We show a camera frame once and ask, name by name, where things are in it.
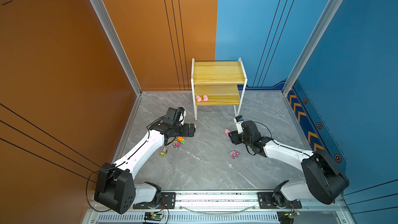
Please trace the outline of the white frame wooden shelf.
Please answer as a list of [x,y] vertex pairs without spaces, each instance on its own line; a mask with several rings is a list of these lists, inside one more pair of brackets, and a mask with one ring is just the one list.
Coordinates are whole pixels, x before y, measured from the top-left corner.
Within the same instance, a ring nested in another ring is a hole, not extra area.
[[[246,91],[248,78],[241,58],[237,61],[192,60],[191,87],[194,118],[198,119],[199,106],[233,106],[238,116]],[[196,95],[209,97],[208,102],[197,102]]]

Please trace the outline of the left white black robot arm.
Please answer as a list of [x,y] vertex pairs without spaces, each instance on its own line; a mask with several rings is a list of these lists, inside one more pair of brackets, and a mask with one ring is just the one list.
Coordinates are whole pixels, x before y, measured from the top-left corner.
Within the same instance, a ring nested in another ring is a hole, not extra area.
[[109,209],[123,214],[132,205],[147,203],[150,207],[161,204],[162,189],[148,181],[135,184],[141,167],[160,148],[166,148],[178,137],[193,137],[196,126],[185,123],[183,107],[172,108],[147,126],[147,133],[126,155],[114,163],[105,163],[98,171],[94,200]]

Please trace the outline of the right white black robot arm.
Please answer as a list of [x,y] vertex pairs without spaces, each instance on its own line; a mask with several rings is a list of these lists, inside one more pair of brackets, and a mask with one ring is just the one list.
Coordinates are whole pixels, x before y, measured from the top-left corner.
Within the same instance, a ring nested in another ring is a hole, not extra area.
[[262,136],[257,122],[244,121],[242,116],[237,116],[234,122],[235,131],[224,131],[233,144],[244,144],[250,155],[281,161],[304,174],[302,181],[281,182],[264,202],[276,208],[287,208],[301,199],[316,199],[330,205],[348,188],[349,179],[327,151],[303,150],[278,142],[272,136]]

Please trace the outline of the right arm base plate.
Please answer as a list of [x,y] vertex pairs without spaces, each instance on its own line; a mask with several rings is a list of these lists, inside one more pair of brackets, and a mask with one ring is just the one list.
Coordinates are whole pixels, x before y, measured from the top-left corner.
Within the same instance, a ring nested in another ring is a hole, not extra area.
[[301,209],[300,200],[288,201],[283,195],[275,192],[258,192],[260,209]]

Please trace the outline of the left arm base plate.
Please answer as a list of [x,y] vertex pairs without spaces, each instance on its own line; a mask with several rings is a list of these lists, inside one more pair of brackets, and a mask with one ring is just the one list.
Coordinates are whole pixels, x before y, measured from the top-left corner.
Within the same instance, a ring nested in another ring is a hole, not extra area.
[[133,209],[174,209],[176,203],[176,192],[161,192],[155,194],[155,197],[150,202],[142,202],[133,204]]

